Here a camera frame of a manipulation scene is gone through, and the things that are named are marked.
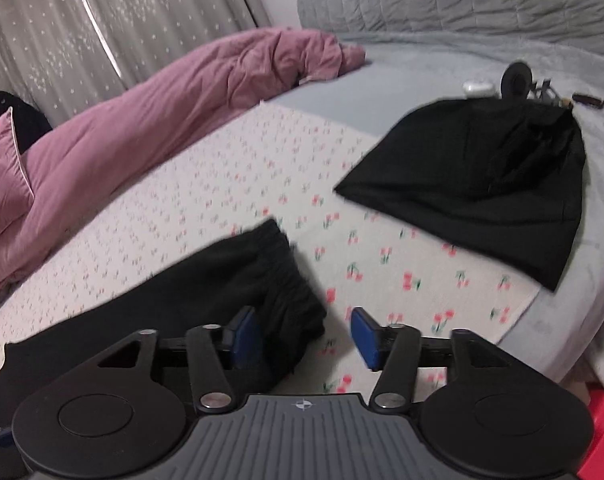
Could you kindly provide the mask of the black pants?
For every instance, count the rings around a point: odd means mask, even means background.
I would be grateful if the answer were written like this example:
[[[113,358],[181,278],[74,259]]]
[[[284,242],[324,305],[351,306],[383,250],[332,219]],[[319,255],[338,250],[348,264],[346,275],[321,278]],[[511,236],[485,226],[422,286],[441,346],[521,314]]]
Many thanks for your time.
[[[257,367],[223,367],[223,328],[257,318]],[[0,479],[291,478],[314,430],[271,392],[326,308],[274,221],[6,346]]]

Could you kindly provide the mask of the cherry print bed sheet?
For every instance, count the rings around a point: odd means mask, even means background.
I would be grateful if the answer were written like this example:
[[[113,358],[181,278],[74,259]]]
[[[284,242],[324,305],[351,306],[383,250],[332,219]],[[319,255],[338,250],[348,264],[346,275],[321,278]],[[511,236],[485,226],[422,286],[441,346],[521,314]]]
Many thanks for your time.
[[[285,393],[369,396],[377,374],[349,340],[354,308],[424,336],[500,341],[540,290],[506,264],[343,200],[368,134],[262,104],[153,170],[76,233],[0,308],[3,347],[102,304],[221,238],[277,222],[328,309]]]

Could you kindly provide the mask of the folded black garment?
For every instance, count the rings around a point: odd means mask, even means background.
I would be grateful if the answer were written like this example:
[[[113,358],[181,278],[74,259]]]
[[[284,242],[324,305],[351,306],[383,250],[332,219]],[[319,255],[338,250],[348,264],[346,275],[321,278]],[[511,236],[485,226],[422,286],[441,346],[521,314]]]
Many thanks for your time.
[[[400,119],[334,191],[554,290],[582,219],[585,163],[567,108],[439,100]]]

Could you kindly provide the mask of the pink duvet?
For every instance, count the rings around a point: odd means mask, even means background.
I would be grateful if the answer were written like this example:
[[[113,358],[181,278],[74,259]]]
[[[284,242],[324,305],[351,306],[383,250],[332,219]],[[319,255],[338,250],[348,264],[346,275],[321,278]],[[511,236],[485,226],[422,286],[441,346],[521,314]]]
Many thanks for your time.
[[[0,301],[125,184],[259,102],[351,73],[365,58],[320,30],[238,32],[49,131],[20,153],[35,198],[0,235]]]

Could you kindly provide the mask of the white earbud case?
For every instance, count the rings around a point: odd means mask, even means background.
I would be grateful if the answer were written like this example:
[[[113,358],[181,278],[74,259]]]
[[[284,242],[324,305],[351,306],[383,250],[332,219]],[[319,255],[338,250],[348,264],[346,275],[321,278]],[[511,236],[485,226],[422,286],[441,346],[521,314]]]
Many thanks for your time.
[[[495,84],[488,80],[467,80],[462,84],[467,99],[496,98],[500,95]]]

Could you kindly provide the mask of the red box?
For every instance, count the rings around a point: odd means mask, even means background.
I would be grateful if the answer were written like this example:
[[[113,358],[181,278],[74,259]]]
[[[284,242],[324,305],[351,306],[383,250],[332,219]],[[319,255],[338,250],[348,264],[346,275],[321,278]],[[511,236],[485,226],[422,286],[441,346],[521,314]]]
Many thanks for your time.
[[[604,388],[588,384],[587,391],[590,395],[588,410],[594,422],[594,437],[578,476],[584,480],[604,480]]]

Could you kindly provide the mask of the pink pillow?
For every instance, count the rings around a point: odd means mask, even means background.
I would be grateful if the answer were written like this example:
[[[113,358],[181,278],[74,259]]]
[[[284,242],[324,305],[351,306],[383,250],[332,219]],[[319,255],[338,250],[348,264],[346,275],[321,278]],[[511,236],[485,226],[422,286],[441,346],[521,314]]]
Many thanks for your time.
[[[30,211],[34,198],[9,107],[0,116],[0,235]]]

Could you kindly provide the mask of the dark plush item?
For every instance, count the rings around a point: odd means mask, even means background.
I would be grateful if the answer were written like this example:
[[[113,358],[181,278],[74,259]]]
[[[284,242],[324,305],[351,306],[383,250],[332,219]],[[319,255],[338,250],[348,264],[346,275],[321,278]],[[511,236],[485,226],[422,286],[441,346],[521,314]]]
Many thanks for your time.
[[[12,110],[18,151],[24,154],[52,127],[40,110],[12,93],[0,91],[0,116],[9,108]]]

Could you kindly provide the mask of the small dark brush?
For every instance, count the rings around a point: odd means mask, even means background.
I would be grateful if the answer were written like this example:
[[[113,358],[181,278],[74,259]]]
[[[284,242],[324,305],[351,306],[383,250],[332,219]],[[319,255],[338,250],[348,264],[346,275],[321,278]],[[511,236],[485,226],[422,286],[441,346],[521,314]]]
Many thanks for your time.
[[[571,96],[573,102],[594,108],[594,110],[604,109],[604,99],[596,98],[596,96],[590,96],[589,94],[574,92]]]

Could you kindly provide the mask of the grey star curtain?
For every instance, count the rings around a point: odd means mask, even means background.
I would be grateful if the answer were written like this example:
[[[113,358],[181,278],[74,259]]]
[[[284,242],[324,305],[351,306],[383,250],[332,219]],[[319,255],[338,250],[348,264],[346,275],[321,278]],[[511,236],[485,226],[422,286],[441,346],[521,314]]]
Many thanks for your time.
[[[56,126],[201,44],[269,23],[261,0],[0,0],[0,90]]]

